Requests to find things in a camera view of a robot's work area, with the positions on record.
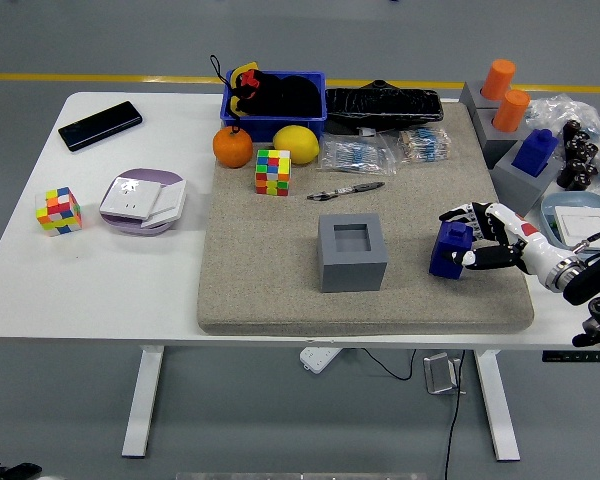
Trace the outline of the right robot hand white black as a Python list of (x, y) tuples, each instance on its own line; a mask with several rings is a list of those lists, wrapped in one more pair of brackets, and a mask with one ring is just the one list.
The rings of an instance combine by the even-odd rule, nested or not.
[(441, 214), (439, 219), (470, 226), (474, 242), (496, 242), (464, 254), (450, 254), (454, 263), (471, 270), (516, 266), (549, 288), (549, 278), (560, 269), (560, 264), (574, 259), (572, 253), (551, 245), (534, 225), (501, 203), (466, 203)]

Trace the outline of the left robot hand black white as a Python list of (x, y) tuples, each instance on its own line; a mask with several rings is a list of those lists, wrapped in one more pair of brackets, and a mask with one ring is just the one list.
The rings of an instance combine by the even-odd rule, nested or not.
[(24, 462), (13, 467), (5, 467), (0, 463), (0, 480), (38, 479), (42, 468), (34, 463)]

